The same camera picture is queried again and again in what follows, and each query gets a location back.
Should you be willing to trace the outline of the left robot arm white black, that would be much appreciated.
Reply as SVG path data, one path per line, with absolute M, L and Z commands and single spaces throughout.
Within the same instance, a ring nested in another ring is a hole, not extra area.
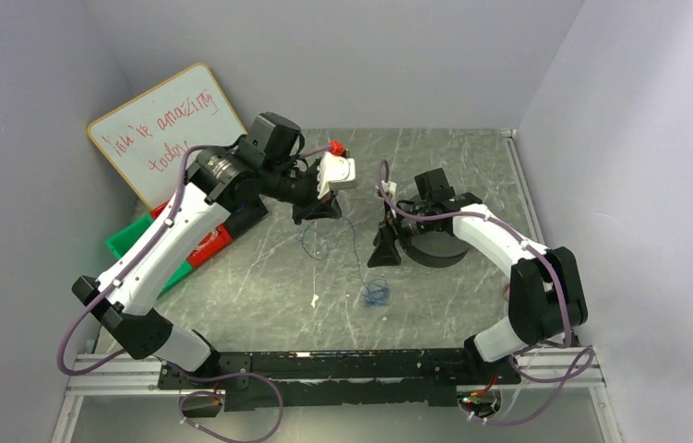
M 232 144 L 184 153 L 176 189 L 148 230 L 100 276 L 82 276 L 72 287 L 121 353 L 157 357 L 194 378 L 221 374 L 215 347 L 160 314 L 156 300 L 207 233 L 261 197 L 291 205 L 296 224 L 341 217 L 337 195 L 356 185 L 355 160 L 332 143 L 308 163 L 293 151 L 304 143 L 297 124 L 266 112 Z

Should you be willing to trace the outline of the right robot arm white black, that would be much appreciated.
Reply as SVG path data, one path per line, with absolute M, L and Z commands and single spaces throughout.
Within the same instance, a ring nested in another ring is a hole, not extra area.
M 440 168 L 417 175 L 415 181 L 420 200 L 404 210 L 394 195 L 388 161 L 378 165 L 376 191 L 385 215 L 368 267 L 399 266 L 399 244 L 408 245 L 415 236 L 446 233 L 482 253 L 509 278 L 507 313 L 465 342 L 481 361 L 493 363 L 540 344 L 569 347 L 573 329 L 588 316 L 573 253 L 521 234 L 473 194 L 455 194 Z M 562 339 L 558 343 L 556 336 Z

